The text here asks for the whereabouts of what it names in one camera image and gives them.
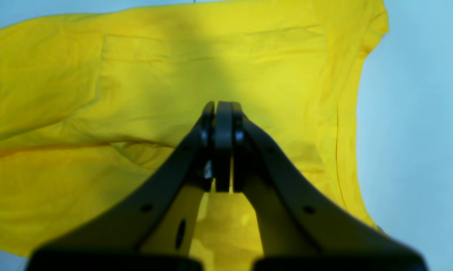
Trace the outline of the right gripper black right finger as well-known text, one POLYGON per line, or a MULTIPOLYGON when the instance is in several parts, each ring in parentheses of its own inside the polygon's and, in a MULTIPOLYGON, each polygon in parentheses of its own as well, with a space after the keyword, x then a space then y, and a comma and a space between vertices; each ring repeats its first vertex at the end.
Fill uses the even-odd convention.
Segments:
POLYGON ((232 104, 233 190, 252 204, 259 264, 423 264, 413 249, 362 223, 321 194, 232 104))

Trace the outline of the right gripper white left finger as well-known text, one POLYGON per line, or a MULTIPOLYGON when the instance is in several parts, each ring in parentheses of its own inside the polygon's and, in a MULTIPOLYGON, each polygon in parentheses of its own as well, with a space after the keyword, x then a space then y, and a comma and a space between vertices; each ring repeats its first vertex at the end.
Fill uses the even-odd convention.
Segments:
POLYGON ((197 264, 189 247, 201 199, 228 192, 233 105, 209 102, 153 175, 104 214, 37 249, 31 264, 197 264))

